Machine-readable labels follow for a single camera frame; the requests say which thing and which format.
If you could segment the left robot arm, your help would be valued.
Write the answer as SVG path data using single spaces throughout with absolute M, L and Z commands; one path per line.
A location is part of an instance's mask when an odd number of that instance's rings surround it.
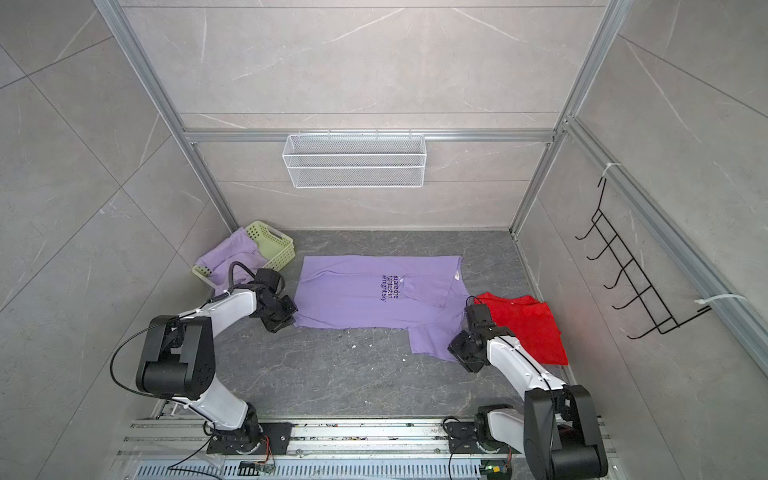
M 186 406 L 215 430 L 257 425 L 253 409 L 217 378 L 215 338 L 244 319 L 257 319 L 274 333 L 293 323 L 293 299 L 264 284 L 239 285 L 203 306 L 149 325 L 135 385 L 142 394 Z

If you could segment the purple t-shirt with print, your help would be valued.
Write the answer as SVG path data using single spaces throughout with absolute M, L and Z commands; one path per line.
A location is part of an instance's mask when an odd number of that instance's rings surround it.
M 460 256 L 307 256 L 294 302 L 295 325 L 399 329 L 411 352 L 453 362 L 470 294 Z

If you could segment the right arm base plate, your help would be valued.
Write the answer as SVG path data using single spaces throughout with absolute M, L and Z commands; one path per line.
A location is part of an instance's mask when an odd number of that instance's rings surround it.
M 441 428 L 448 440 L 448 450 L 452 454 L 521 455 L 521 452 L 513 447 L 482 433 L 474 421 L 447 417 L 441 421 Z

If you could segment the aluminium rail at front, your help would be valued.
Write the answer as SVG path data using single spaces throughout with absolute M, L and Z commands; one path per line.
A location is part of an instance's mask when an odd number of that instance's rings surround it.
M 293 424 L 287 453 L 208 454 L 191 418 L 137 420 L 108 479 L 530 479 L 524 456 L 452 454 L 440 418 L 269 419 Z

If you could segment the white zip tie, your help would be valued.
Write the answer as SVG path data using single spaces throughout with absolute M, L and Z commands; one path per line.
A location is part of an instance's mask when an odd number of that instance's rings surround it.
M 707 298 L 696 299 L 694 302 L 698 305 L 707 305 L 709 303 L 720 301 L 720 300 L 748 301 L 747 298 L 743 295 L 726 293 L 726 294 L 713 295 Z

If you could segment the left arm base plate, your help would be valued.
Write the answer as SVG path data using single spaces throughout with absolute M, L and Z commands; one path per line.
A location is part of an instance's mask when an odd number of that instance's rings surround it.
M 260 423 L 253 428 L 215 430 L 206 452 L 225 456 L 262 455 L 268 452 L 277 455 L 287 453 L 293 424 L 288 422 Z

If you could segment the light green plastic basket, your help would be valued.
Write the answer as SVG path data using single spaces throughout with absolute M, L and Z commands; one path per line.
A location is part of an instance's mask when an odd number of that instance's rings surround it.
M 254 221 L 241 228 L 247 231 L 249 237 L 258 245 L 261 254 L 268 260 L 267 265 L 262 268 L 280 271 L 295 258 L 294 242 L 289 236 L 260 221 Z M 214 285 L 194 265 L 192 273 L 215 291 Z

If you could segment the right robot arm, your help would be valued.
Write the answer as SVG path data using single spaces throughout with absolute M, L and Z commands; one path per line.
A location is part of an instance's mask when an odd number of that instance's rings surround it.
M 504 446 L 522 453 L 536 479 L 597 479 L 609 462 L 589 391 L 547 371 L 485 305 L 466 309 L 467 326 L 448 351 L 477 373 L 497 369 L 523 400 L 521 411 L 499 404 L 478 409 L 475 438 L 487 450 Z

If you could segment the aluminium frame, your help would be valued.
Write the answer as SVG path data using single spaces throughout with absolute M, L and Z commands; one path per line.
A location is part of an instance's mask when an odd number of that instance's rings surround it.
M 217 182 L 196 146 L 200 142 L 281 142 L 291 135 L 289 129 L 192 129 L 183 126 L 178 110 L 172 104 L 168 93 L 157 77 L 141 43 L 123 11 L 116 1 L 96 2 L 103 17 L 130 66 L 149 94 L 154 106 L 171 130 L 172 138 L 181 148 L 193 171 L 212 198 L 214 206 L 228 227 L 233 227 L 235 218 L 223 197 Z M 509 228 L 512 235 L 518 235 L 532 209 L 533 201 L 544 185 L 555 157 L 563 141 L 572 139 L 602 174 L 599 188 L 611 186 L 638 220 L 646 227 L 668 257 L 687 277 L 693 287 L 708 298 L 700 308 L 701 313 L 715 312 L 736 340 L 755 361 L 761 370 L 767 368 L 767 328 L 754 307 L 736 298 L 734 286 L 723 276 L 705 254 L 675 224 L 669 215 L 639 185 L 637 180 L 619 166 L 610 151 L 598 140 L 579 117 L 578 113 L 601 70 L 610 47 L 619 30 L 629 16 L 632 7 L 629 1 L 611 1 L 599 24 L 596 36 L 588 51 L 586 60 L 579 71 L 575 84 L 569 93 L 564 109 L 554 127 L 550 129 L 309 129 L 303 135 L 320 138 L 351 137 L 374 138 L 405 137 L 416 135 L 436 142 L 511 142 L 534 140 L 546 143 L 546 148 L 536 167 L 515 218 Z

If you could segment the purple t-shirt in basket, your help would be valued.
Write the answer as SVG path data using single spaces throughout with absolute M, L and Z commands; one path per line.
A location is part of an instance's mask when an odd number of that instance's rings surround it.
M 242 263 L 253 273 L 268 263 L 244 228 L 198 258 L 194 267 L 214 285 L 216 294 L 221 294 L 229 286 L 228 274 L 233 262 Z

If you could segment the red t-shirt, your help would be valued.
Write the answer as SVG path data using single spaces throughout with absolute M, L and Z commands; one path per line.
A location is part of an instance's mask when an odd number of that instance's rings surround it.
M 532 296 L 507 299 L 483 293 L 474 300 L 487 305 L 492 320 L 510 329 L 523 348 L 540 364 L 567 366 L 569 360 L 554 316 L 546 303 Z

